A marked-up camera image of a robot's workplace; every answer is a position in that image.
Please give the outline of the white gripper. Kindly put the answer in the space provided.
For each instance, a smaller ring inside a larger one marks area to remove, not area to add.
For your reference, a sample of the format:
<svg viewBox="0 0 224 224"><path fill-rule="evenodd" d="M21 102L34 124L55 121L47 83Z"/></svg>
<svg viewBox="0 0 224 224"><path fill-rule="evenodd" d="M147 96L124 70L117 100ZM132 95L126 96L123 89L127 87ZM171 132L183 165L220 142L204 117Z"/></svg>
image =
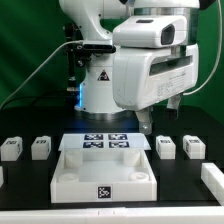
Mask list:
<svg viewBox="0 0 224 224"><path fill-rule="evenodd" d="M120 48L115 53L112 72L115 103L136 111L139 131L150 135L152 117L146 107L169 98L166 115L169 120L176 120L182 99L179 93L196 85L198 58L197 44L187 46L185 55L177 58L171 56L170 48Z"/></svg>

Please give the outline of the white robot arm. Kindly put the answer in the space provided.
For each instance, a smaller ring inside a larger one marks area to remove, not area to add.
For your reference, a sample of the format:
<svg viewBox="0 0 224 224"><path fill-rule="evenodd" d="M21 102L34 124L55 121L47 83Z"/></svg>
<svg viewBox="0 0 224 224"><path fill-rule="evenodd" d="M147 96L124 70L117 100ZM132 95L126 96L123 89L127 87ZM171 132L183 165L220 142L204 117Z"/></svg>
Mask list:
<svg viewBox="0 0 224 224"><path fill-rule="evenodd" d="M149 134L152 106L165 100L177 119L198 79L198 15L215 1L59 0L80 34L68 58L85 69L75 110L95 119L133 111Z"/></svg>

